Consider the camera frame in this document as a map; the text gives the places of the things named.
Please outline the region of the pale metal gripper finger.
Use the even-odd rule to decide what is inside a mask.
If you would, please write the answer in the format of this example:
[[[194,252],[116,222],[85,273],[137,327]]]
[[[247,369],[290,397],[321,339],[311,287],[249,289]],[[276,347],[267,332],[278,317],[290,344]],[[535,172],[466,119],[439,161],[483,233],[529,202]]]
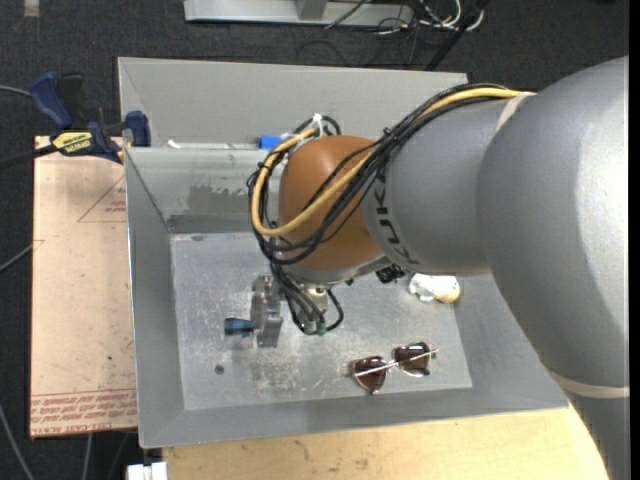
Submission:
[[[267,316],[263,319],[259,331],[256,334],[257,344],[260,348],[276,348],[283,324],[281,316]]]
[[[252,284],[251,319],[253,321],[275,321],[277,318],[277,285],[271,276],[260,275]]]

